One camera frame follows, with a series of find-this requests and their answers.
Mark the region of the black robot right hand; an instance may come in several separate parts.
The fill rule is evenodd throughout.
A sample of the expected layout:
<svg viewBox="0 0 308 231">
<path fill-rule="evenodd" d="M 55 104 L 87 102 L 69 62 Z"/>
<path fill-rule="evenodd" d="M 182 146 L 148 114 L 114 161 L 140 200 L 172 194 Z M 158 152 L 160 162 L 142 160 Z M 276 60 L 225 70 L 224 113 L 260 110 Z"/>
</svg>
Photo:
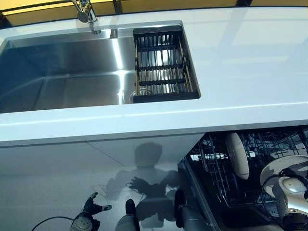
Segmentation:
<svg viewBox="0 0 308 231">
<path fill-rule="evenodd" d="M 296 178 L 298 180 L 301 181 L 307 181 L 308 179 L 306 177 L 303 177 L 301 175 L 299 175 L 298 173 L 296 173 L 295 171 L 293 171 L 290 168 L 284 168 L 280 173 L 279 173 L 280 177 L 290 177 L 290 178 Z"/>
</svg>

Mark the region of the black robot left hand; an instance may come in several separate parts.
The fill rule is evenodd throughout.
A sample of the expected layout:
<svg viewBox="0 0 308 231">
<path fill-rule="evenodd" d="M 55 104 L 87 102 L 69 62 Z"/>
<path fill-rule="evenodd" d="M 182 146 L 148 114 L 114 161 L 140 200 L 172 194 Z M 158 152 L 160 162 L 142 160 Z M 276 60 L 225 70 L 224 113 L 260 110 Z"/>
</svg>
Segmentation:
<svg viewBox="0 0 308 231">
<path fill-rule="evenodd" d="M 111 205 L 98 205 L 94 203 L 94 199 L 98 195 L 97 192 L 92 193 L 89 198 L 86 200 L 82 213 L 88 213 L 90 215 L 96 215 L 98 213 L 109 211 L 112 209 Z"/>
</svg>

